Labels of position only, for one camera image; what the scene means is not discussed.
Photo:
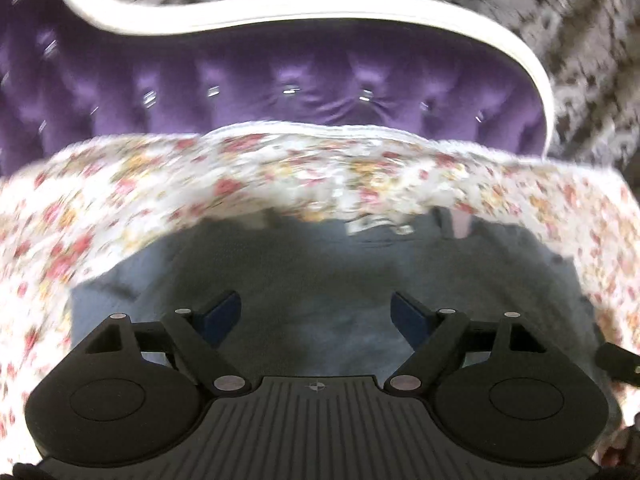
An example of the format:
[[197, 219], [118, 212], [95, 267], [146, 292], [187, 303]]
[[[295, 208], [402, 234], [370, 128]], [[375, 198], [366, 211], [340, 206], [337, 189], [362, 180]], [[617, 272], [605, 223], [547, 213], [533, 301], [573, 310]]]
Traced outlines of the purple tufted velvet headboard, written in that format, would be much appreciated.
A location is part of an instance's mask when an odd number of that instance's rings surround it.
[[546, 71], [437, 0], [1, 0], [1, 171], [119, 134], [240, 122], [376, 125], [548, 152]]

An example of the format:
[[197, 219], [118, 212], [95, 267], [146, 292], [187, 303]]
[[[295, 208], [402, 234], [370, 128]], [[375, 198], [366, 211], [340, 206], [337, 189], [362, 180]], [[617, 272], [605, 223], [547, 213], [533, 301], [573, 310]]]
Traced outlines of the floral bed quilt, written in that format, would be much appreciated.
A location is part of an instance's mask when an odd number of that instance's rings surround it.
[[622, 176], [389, 128], [246, 122], [108, 136], [1, 182], [1, 468], [33, 462], [29, 393], [70, 350], [70, 289], [203, 218], [274, 208], [351, 231], [447, 207], [571, 258], [608, 340], [639, 348], [639, 206]]

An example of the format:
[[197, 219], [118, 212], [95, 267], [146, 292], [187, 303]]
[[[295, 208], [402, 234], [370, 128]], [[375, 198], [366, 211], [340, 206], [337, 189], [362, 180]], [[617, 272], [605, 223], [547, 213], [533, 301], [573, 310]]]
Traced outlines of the grey argyle knit sweater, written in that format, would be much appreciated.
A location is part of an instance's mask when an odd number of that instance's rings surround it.
[[162, 236], [70, 293], [73, 342], [107, 315], [156, 321], [233, 290], [239, 324], [222, 345], [248, 379], [390, 376], [410, 347], [390, 320], [405, 292], [431, 309], [475, 321], [516, 311], [572, 359], [606, 396], [593, 357], [603, 335], [574, 264], [520, 226], [472, 219], [459, 235], [450, 213], [416, 216], [408, 233], [377, 226], [352, 234], [341, 221], [278, 214], [204, 220]]

